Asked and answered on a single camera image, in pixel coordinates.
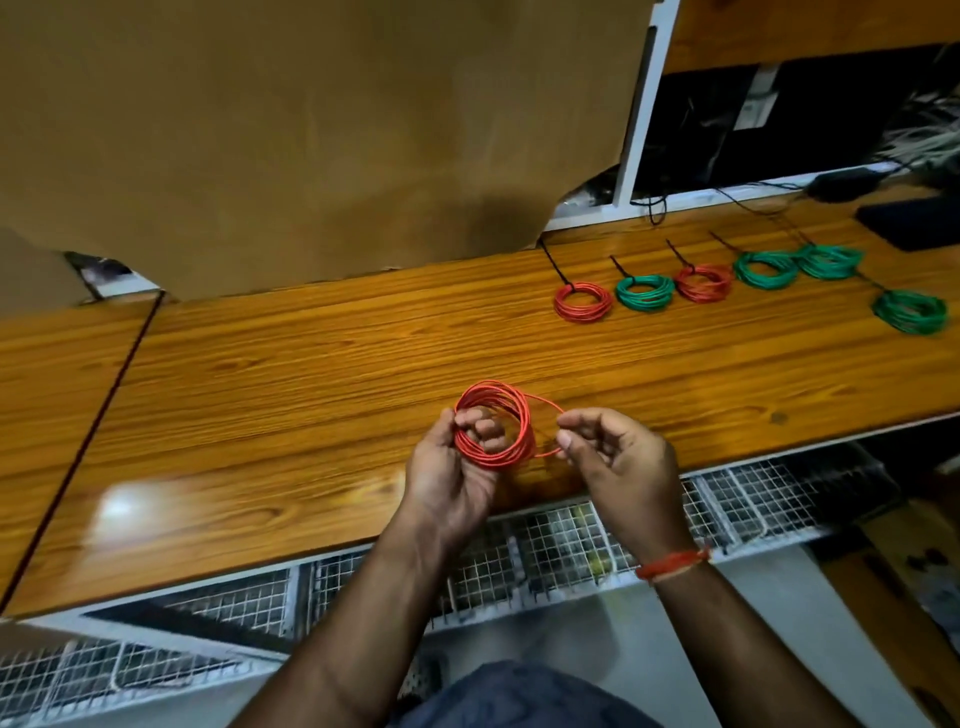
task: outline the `hand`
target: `hand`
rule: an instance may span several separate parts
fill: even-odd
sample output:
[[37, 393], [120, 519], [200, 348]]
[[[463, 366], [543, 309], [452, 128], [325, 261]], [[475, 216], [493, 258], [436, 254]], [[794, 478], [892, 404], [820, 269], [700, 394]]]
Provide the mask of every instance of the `hand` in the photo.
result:
[[497, 481], [497, 473], [467, 461], [453, 447], [454, 427], [487, 452], [499, 452], [507, 444], [503, 425], [485, 409], [475, 407], [456, 417], [445, 409], [410, 455], [398, 513], [436, 528], [447, 556], [459, 553], [487, 519]]
[[560, 456], [580, 471], [600, 518], [640, 564], [697, 547], [670, 443], [602, 407], [571, 409], [557, 425]]

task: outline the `wood grain surface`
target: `wood grain surface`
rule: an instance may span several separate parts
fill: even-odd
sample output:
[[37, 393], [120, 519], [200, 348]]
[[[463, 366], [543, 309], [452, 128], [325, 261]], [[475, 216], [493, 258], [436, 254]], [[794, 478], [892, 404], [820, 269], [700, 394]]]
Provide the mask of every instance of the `wood grain surface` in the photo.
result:
[[153, 305], [151, 297], [0, 321], [0, 595]]
[[[862, 269], [886, 285], [960, 305], [957, 247], [900, 253], [852, 206], [802, 201], [789, 214], [820, 242], [864, 250]], [[665, 236], [695, 261], [731, 262], [708, 230], [750, 250], [798, 245], [733, 206], [549, 240], [571, 278], [612, 288], [609, 254], [636, 275], [676, 273]], [[591, 325], [554, 314], [558, 283], [534, 250], [163, 306], [8, 613], [372, 539], [410, 448], [486, 377], [564, 408], [621, 409], [667, 436], [686, 470], [960, 410], [960, 327], [902, 334], [873, 316], [860, 279], [737, 284], [722, 303], [675, 299], [657, 314], [618, 304]], [[545, 442], [553, 414], [533, 409]], [[502, 484], [497, 507], [581, 489], [559, 461], [537, 461]]]
[[954, 0], [682, 0], [664, 72], [956, 40]]

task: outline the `gray pants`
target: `gray pants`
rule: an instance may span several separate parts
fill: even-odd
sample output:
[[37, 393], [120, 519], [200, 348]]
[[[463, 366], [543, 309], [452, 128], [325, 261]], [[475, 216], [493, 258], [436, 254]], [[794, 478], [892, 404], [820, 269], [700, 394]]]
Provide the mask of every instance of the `gray pants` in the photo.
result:
[[403, 716], [396, 728], [659, 728], [630, 703], [536, 664], [490, 663]]

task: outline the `person's left hand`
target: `person's left hand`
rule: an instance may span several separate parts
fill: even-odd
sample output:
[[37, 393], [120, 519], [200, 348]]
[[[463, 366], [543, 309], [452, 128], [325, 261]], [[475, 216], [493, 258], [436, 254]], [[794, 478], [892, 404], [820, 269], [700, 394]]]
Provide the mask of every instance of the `person's left hand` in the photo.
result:
[[459, 553], [490, 514], [497, 473], [465, 459], [453, 446], [456, 427], [487, 452], [507, 445], [503, 425], [480, 407], [445, 409], [417, 443], [407, 461], [406, 490], [400, 511], [436, 527], [442, 548]]

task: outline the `forearm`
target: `forearm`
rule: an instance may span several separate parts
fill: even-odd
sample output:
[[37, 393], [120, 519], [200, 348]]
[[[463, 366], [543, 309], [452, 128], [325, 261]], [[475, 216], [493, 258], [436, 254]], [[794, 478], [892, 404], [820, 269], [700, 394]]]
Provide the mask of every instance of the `forearm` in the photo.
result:
[[401, 508], [323, 621], [234, 728], [385, 722], [444, 574], [429, 523]]
[[723, 725], [859, 725], [713, 566], [656, 589]]

